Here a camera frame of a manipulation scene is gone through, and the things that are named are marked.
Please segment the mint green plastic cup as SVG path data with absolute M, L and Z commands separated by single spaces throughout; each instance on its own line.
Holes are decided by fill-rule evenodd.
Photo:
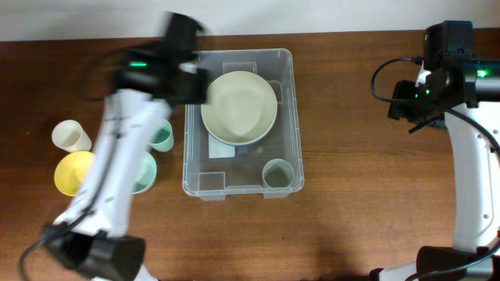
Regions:
M 173 127 L 168 120 L 164 119 L 150 146 L 157 151 L 168 152 L 173 148 L 174 144 Z

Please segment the cream bowl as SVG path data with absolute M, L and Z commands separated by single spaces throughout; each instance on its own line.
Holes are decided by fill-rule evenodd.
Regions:
M 201 106 L 202 121 L 218 141 L 235 146 L 264 138 L 277 119 L 277 97 L 270 84 L 248 71 L 216 78 Z

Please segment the mint green small bowl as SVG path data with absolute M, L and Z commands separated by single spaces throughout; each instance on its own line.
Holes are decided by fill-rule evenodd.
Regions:
M 149 152 L 145 152 L 145 156 L 141 164 L 141 171 L 134 185 L 133 194 L 141 194 L 149 190 L 155 183 L 156 176 L 156 160 Z

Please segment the dark blue bowl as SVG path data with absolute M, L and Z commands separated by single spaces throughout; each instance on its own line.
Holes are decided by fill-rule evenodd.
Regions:
M 222 119 L 203 119 L 203 124 L 209 134 L 222 143 L 233 146 L 256 144 L 273 129 L 274 119 L 251 121 L 238 119 L 223 121 Z

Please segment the white plastic cup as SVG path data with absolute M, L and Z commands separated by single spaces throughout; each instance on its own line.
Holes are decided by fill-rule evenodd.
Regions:
M 52 143 L 69 153 L 90 151 L 92 142 L 83 127 L 75 120 L 68 119 L 57 124 L 52 131 Z

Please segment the grey plastic cup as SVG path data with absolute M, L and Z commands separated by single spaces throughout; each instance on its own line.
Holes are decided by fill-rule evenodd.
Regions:
M 266 188 L 289 187 L 295 177 L 291 164 L 281 158 L 268 161 L 262 169 L 263 185 Z

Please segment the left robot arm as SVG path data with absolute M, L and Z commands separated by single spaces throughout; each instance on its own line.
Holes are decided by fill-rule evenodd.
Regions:
M 95 160 L 67 209 L 38 247 L 86 279 L 151 280 L 145 240 L 128 235 L 133 189 L 163 121 L 178 105 L 207 100 L 209 72 L 197 66 L 202 25 L 174 13 L 161 39 L 121 50 L 94 146 Z

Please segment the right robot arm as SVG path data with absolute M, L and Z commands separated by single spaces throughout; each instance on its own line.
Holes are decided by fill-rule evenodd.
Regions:
M 451 247 L 423 246 L 416 260 L 374 269 L 371 280 L 499 278 L 499 62 L 479 59 L 473 24 L 446 20 L 428 27 L 415 81 L 396 83 L 388 117 L 447 130 L 455 174 Z

